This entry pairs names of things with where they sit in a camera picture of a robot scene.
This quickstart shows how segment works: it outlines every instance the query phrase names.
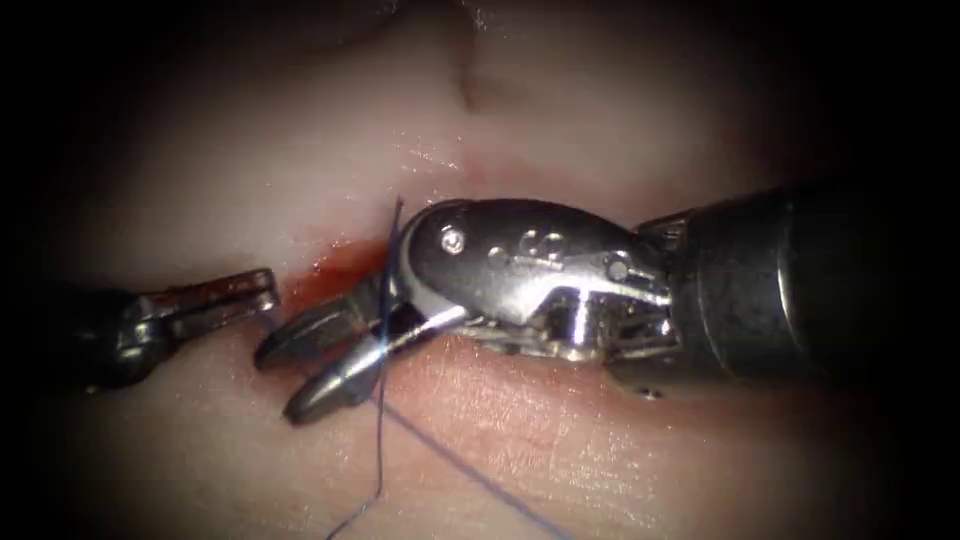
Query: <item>metal jaw tip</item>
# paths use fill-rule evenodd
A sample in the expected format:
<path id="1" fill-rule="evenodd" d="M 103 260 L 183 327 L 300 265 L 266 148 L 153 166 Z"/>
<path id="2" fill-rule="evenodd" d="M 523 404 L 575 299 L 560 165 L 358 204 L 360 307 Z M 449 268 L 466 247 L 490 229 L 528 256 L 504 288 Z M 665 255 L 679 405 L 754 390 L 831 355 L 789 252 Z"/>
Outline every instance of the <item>metal jaw tip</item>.
<path id="1" fill-rule="evenodd" d="M 140 322 L 160 324 L 176 343 L 205 336 L 280 304 L 276 279 L 257 269 L 140 295 Z"/>

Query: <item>blue suture thread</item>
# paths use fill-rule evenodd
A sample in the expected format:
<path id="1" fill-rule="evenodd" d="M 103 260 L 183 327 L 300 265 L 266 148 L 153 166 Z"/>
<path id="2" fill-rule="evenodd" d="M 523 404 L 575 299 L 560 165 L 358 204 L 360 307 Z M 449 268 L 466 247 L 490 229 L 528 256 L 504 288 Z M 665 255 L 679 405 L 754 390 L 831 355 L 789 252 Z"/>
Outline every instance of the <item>blue suture thread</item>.
<path id="1" fill-rule="evenodd" d="M 358 506 L 347 519 L 341 521 L 339 525 L 330 531 L 330 534 L 327 535 L 327 540 L 333 540 L 335 536 L 340 534 L 340 531 L 353 523 L 354 520 L 360 517 L 360 514 L 366 512 L 367 508 L 377 502 L 380 496 L 383 495 L 383 395 L 387 386 L 387 370 L 384 369 L 383 364 L 386 360 L 389 340 L 387 321 L 390 316 L 390 277 L 393 275 L 394 262 L 396 261 L 397 242 L 400 236 L 397 224 L 400 222 L 400 210 L 402 208 L 403 200 L 398 197 L 393 210 L 393 223 L 390 226 L 390 241 L 387 244 L 387 264 L 383 270 L 380 281 L 380 347 L 382 352 L 380 354 L 380 361 L 377 363 L 377 378 L 380 380 L 380 391 L 377 394 L 377 489 L 373 492 L 373 495 L 367 499 L 366 502 Z"/>
<path id="2" fill-rule="evenodd" d="M 517 512 L 520 512 L 520 515 L 539 525 L 540 528 L 550 533 L 554 538 L 561 540 L 573 539 L 573 536 L 564 531 L 559 525 L 538 514 L 532 508 L 527 506 L 526 503 L 507 493 L 502 487 L 498 486 L 492 478 L 486 477 L 482 472 L 478 471 L 469 463 L 464 461 L 452 450 L 443 446 L 436 439 L 427 435 L 423 431 L 420 431 L 420 429 L 415 426 L 413 422 L 400 414 L 400 412 L 390 406 L 389 403 L 381 402 L 379 407 L 381 415 L 386 414 L 391 420 L 400 424 L 400 427 L 413 435 L 417 440 L 423 443 L 424 446 L 436 452 L 441 458 L 446 460 L 447 463 L 452 465 L 454 469 L 460 471 L 461 474 L 480 484 L 483 489 L 487 490 L 487 492 L 493 495 L 495 498 L 500 499 L 500 501 L 507 506 L 513 508 Z"/>

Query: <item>screw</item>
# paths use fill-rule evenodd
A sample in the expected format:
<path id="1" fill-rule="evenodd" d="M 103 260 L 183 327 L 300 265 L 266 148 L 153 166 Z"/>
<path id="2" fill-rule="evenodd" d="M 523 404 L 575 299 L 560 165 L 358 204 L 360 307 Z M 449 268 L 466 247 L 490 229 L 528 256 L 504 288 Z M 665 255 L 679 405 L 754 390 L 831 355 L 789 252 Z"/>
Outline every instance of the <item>screw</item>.
<path id="1" fill-rule="evenodd" d="M 453 225 L 447 225 L 440 230 L 440 247 L 451 255 L 458 255 L 463 251 L 465 240 L 463 232 Z"/>
<path id="2" fill-rule="evenodd" d="M 623 281 L 630 275 L 627 264 L 623 261 L 613 261 L 607 267 L 607 275 L 614 281 Z"/>

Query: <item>blood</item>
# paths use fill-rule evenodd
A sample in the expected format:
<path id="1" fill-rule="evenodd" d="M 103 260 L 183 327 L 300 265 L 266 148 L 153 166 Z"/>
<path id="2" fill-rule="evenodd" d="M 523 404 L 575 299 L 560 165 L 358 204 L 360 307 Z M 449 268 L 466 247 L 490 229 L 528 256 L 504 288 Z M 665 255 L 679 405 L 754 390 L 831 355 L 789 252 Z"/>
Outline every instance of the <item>blood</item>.
<path id="1" fill-rule="evenodd" d="M 301 311 L 349 291 L 387 260 L 384 242 L 338 244 L 319 257 L 313 267 L 283 281 L 283 312 L 289 318 Z"/>

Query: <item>black cylindrical shaft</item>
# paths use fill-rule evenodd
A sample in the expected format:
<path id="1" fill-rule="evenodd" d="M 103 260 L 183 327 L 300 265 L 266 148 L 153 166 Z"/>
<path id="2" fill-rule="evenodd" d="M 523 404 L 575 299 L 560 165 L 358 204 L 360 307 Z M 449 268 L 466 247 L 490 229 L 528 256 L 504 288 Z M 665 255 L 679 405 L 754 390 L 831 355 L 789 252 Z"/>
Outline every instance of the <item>black cylindrical shaft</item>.
<path id="1" fill-rule="evenodd" d="M 670 271 L 679 360 L 742 382 L 882 377 L 907 320 L 883 202 L 824 181 L 692 211 Z"/>
<path id="2" fill-rule="evenodd" d="M 124 316 L 137 295 L 92 289 L 58 280 L 28 285 L 29 343 L 23 367 L 31 381 L 53 390 L 88 386 L 120 388 L 143 380 L 158 361 L 151 355 L 120 355 Z"/>

